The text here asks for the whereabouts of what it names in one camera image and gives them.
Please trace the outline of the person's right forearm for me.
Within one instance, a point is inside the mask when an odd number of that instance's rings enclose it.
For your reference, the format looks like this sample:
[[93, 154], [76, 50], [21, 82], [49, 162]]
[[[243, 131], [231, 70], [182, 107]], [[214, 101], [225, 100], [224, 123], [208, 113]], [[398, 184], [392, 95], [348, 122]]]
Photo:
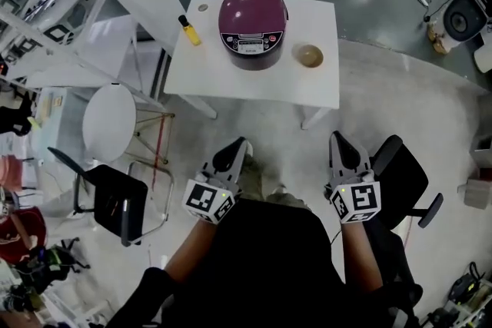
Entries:
[[371, 293], [383, 284], [362, 222], [341, 225], [345, 283], [358, 293]]

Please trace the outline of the small wooden bowl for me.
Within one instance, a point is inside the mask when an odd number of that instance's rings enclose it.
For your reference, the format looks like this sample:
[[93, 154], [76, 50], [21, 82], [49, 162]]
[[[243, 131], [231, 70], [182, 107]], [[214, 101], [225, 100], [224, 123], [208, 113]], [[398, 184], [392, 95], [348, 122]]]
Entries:
[[292, 48], [293, 57], [306, 68], [317, 68], [324, 61], [323, 52], [311, 44], [297, 44]]

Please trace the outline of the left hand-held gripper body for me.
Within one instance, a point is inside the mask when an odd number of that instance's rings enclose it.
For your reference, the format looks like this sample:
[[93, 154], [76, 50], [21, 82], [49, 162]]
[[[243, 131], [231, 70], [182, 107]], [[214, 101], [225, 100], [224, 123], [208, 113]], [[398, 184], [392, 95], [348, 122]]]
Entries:
[[183, 208], [200, 220], [219, 223], [237, 202], [238, 177], [239, 173], [199, 171], [187, 182]]

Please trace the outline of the white shelving rack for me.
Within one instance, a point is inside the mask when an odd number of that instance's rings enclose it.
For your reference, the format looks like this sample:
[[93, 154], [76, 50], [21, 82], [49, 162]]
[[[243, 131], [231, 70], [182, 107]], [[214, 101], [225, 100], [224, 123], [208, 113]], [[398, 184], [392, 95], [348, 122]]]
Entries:
[[[88, 14], [88, 19], [86, 20], [85, 25], [77, 37], [75, 44], [85, 43], [88, 39], [88, 33], [95, 23], [96, 18], [101, 12], [106, 0], [95, 0], [94, 6], [91, 8], [90, 13]], [[115, 84], [121, 84], [126, 87], [135, 97], [140, 98], [143, 101], [148, 102], [150, 105], [156, 107], [159, 111], [164, 112], [165, 107], [162, 103], [152, 98], [151, 96], [142, 92], [142, 90], [138, 90], [133, 88], [131, 85], [123, 82], [121, 79], [118, 79], [115, 76], [110, 75], [105, 70], [99, 68], [93, 62], [90, 62], [87, 58], [80, 56], [80, 52], [78, 46], [66, 46], [60, 45], [55, 42], [54, 39], [49, 38], [39, 31], [38, 28], [33, 28], [30, 24], [24, 22], [17, 15], [12, 14], [7, 8], [3, 6], [0, 7], [0, 20], [5, 22], [7, 25], [11, 26], [15, 29], [20, 35], [28, 36], [32, 38], [34, 41], [44, 46], [48, 55], [56, 55], [64, 59], [64, 63], [67, 65], [72, 65], [73, 67], [78, 66], [79, 68], [84, 68], [88, 72], [91, 72], [93, 75], [97, 75], [100, 78], [105, 78], [107, 81]]]

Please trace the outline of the white square table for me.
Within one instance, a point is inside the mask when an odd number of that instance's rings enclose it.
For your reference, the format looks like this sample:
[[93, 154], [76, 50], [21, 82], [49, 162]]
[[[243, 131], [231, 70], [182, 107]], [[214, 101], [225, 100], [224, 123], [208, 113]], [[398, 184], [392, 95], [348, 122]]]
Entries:
[[[284, 0], [288, 24], [278, 61], [262, 71], [236, 67], [222, 44], [218, 13], [223, 0], [191, 0], [187, 19], [201, 44], [194, 46], [181, 32], [168, 69], [164, 91], [176, 94], [215, 119], [203, 97], [284, 101], [308, 111], [301, 127], [312, 127], [340, 103], [339, 52], [335, 6], [315, 0]], [[317, 68], [306, 68], [292, 55], [297, 44], [311, 44], [323, 52]]]

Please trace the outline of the yellow oil bottle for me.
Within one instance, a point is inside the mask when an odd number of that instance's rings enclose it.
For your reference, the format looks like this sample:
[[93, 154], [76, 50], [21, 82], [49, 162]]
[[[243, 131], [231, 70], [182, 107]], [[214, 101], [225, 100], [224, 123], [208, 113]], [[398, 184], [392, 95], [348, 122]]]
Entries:
[[194, 29], [194, 27], [190, 24], [187, 17], [185, 15], [180, 15], [178, 17], [178, 21], [181, 24], [181, 27], [184, 33], [187, 35], [188, 39], [194, 46], [198, 46], [201, 44], [201, 39], [198, 36], [198, 33]]

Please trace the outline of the person's khaki trousers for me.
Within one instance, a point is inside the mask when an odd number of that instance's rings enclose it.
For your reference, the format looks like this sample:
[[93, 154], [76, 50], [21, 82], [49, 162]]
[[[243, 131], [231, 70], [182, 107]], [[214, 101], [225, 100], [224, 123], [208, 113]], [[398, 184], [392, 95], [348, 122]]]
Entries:
[[246, 200], [256, 200], [271, 204], [280, 204], [310, 210], [308, 205], [294, 195], [287, 192], [283, 184], [279, 184], [268, 196], [263, 195], [262, 177], [263, 167], [253, 157], [253, 146], [247, 143], [241, 173], [238, 178], [238, 197]]

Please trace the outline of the person's black shirt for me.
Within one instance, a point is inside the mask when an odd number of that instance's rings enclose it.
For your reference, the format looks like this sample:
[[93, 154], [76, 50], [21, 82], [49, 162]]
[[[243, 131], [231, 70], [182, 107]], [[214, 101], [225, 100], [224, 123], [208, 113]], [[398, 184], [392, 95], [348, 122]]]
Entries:
[[106, 328], [418, 328], [405, 283], [358, 293], [311, 211], [240, 200], [184, 283], [147, 269]]

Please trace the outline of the person's left forearm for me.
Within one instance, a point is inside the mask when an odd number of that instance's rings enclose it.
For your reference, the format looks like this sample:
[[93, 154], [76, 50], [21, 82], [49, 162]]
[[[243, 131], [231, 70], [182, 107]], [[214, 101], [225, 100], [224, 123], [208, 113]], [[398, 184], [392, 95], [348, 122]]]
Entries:
[[164, 271], [177, 283], [184, 283], [207, 255], [218, 226], [199, 220], [165, 265]]

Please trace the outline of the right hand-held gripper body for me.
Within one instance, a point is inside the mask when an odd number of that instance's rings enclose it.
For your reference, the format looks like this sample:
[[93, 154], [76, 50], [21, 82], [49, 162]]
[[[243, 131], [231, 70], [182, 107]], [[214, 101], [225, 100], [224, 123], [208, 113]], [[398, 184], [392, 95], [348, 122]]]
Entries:
[[343, 179], [327, 194], [341, 223], [367, 221], [381, 210], [381, 186], [373, 171]]

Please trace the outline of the white round table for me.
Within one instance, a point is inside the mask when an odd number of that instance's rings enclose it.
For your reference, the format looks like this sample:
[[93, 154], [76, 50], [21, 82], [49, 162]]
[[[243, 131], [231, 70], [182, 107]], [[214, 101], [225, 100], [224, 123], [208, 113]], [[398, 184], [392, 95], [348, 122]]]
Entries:
[[123, 155], [133, 138], [137, 110], [131, 92], [120, 84], [99, 88], [85, 109], [82, 135], [90, 157], [105, 163]]

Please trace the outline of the purple rice cooker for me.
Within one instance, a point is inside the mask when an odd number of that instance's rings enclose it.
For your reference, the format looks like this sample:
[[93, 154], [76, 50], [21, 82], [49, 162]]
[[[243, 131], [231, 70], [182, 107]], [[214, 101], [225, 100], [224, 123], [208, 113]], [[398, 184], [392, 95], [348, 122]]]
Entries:
[[278, 61], [287, 24], [284, 0], [224, 0], [218, 14], [222, 44], [233, 64], [247, 71]]

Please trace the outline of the light wooden box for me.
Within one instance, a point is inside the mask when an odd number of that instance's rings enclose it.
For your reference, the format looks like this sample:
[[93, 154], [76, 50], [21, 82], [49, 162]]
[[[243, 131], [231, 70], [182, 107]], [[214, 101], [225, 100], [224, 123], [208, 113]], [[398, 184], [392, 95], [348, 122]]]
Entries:
[[486, 210], [492, 202], [492, 181], [468, 179], [457, 187], [457, 192], [466, 206]]

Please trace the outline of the black cantilever chair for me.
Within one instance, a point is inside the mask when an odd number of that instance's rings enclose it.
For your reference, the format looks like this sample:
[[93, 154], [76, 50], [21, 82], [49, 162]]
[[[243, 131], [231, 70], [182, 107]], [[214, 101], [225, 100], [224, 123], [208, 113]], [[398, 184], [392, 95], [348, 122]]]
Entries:
[[[168, 221], [174, 177], [167, 169], [142, 160], [134, 160], [128, 165], [125, 173], [107, 164], [100, 164], [86, 171], [59, 149], [49, 147], [48, 150], [75, 172], [73, 211], [76, 214], [92, 213], [95, 222], [118, 236], [124, 247], [139, 245], [145, 237], [160, 230]], [[160, 219], [159, 224], [145, 231], [145, 211], [151, 207], [148, 202], [153, 199], [149, 193], [155, 190], [158, 174], [166, 176], [169, 180], [165, 208], [163, 211], [155, 211]], [[92, 208], [85, 208], [79, 203], [84, 181], [91, 186], [89, 196], [93, 198]]]

